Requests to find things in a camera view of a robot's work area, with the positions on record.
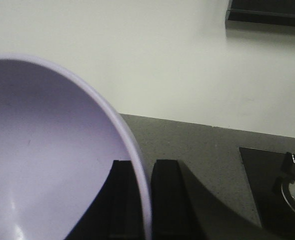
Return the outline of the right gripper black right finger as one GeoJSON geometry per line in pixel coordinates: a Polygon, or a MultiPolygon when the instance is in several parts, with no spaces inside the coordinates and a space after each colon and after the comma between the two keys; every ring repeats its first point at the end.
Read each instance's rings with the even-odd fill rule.
{"type": "Polygon", "coordinates": [[[152,171],[154,240],[268,240],[270,234],[220,202],[177,160],[152,171]]]}

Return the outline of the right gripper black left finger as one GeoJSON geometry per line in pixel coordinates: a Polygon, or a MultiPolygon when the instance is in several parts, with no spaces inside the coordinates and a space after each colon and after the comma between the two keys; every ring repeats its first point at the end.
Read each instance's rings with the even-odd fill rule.
{"type": "Polygon", "coordinates": [[[66,239],[144,239],[141,198],[130,161],[113,161],[103,187],[66,239]]]}

